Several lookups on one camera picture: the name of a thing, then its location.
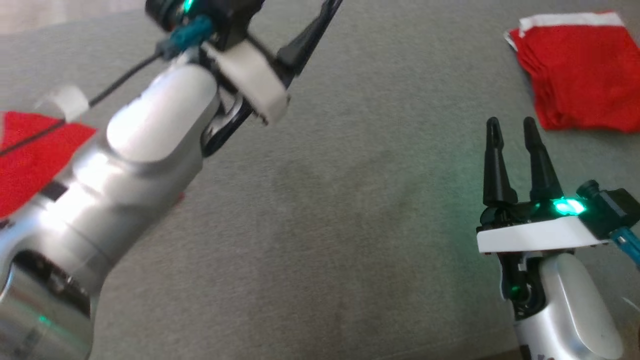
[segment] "red cloth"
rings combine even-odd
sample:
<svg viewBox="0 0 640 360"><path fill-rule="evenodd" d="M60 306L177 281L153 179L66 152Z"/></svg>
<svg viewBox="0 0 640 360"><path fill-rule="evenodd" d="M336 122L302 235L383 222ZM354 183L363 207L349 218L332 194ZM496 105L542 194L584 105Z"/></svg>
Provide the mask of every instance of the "red cloth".
<svg viewBox="0 0 640 360"><path fill-rule="evenodd" d="M38 114L5 113L0 149L37 134L56 121ZM48 184L94 133L95 129L84 125L65 125L0 157L0 219L18 210Z"/></svg>
<svg viewBox="0 0 640 360"><path fill-rule="evenodd" d="M640 49L617 14L537 15L509 35L545 129L640 131Z"/></svg>

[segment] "camera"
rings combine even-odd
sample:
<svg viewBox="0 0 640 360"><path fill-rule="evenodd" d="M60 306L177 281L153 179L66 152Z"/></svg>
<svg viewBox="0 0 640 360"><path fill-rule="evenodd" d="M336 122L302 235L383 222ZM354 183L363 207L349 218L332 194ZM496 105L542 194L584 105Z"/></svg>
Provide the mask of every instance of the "camera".
<svg viewBox="0 0 640 360"><path fill-rule="evenodd" d="M165 31L173 31L198 16L214 24L214 46L224 51L247 37L249 23L264 0L147 0L145 11Z"/></svg>

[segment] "metal cylinder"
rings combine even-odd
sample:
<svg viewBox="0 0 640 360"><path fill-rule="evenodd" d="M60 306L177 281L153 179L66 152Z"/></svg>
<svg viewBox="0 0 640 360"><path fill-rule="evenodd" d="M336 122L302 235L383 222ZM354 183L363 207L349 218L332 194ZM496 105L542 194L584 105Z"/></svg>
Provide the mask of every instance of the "metal cylinder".
<svg viewBox="0 0 640 360"><path fill-rule="evenodd" d="M92 341L88 316L12 266L0 295L0 359L84 360Z"/></svg>

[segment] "white plastic bracket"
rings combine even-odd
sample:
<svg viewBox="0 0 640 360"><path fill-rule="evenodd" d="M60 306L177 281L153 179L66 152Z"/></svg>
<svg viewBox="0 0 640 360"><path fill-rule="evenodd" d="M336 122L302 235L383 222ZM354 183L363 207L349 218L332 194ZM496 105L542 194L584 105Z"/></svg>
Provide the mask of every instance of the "white plastic bracket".
<svg viewBox="0 0 640 360"><path fill-rule="evenodd" d="M245 40L224 53L211 44L202 48L216 60L220 71L251 104L258 116L269 123L280 120L287 112L289 94L265 56Z"/></svg>
<svg viewBox="0 0 640 360"><path fill-rule="evenodd" d="M601 245L578 217L562 217L531 224L502 227L477 234L478 251L528 252Z"/></svg>

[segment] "black cable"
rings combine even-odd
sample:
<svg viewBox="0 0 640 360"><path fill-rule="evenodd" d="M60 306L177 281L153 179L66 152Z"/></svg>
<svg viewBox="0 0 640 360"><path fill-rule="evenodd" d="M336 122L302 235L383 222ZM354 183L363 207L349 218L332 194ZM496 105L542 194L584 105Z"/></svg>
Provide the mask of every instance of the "black cable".
<svg viewBox="0 0 640 360"><path fill-rule="evenodd" d="M129 80L129 78L131 78L131 76L135 75L135 73L137 73L138 71L144 69L146 66L148 66L149 64L151 64L152 62L156 61L158 58L160 58L162 56L161 53L155 53L152 56L149 56L148 58L144 59L143 61L139 62L136 66L134 66L133 68L131 68L131 70L127 71L124 75L120 76L120 78L118 78L113 84L111 84L108 88L105 89L105 91L101 92L100 94L98 94L98 96L94 97L91 101L89 101L89 108L92 108L96 105L98 105L102 100L104 100L107 96L111 95L111 93L113 93L117 88L121 87L122 84L124 84L127 80ZM9 146L7 149L5 150L0 150L0 158L13 152L16 151L17 149L20 149L21 147L28 145L31 142L34 142L36 140L38 140L39 138L48 135L50 133L52 133L53 131L63 127L65 124L67 123L67 121L65 119L59 119L58 121L56 121L55 124L49 126L48 128L44 129L43 131L32 135L26 139L23 139L21 141L19 141L18 143L16 143L15 145Z"/></svg>
<svg viewBox="0 0 640 360"><path fill-rule="evenodd" d="M56 121L55 124L49 126L48 128L44 129L43 131L32 135L26 139L23 139L22 141L19 141L18 143L16 143L15 145L9 146L8 148L6 148L5 150L0 151L0 158L3 157L4 155L9 154L10 152L16 151L17 149L20 149L21 147L27 145L28 143L34 142L37 139L53 132L56 129L59 129L61 127L63 127L67 122L65 121L65 119L59 119L58 121Z"/></svg>
<svg viewBox="0 0 640 360"><path fill-rule="evenodd" d="M146 66L148 66L152 62L159 59L161 56L162 56L162 53L157 52L152 56L149 56L148 58L139 62L136 66L131 68L131 70L125 72L124 75L120 76L120 78L117 79L108 88L106 88L105 91L101 92L100 94L98 94L98 96L94 97L91 101L89 101L89 108L92 108L98 105L98 103L104 100L107 96L111 95L111 93L113 93L117 88L121 87L122 84L124 84L127 80L129 80L131 76L135 75L138 71L144 69Z"/></svg>

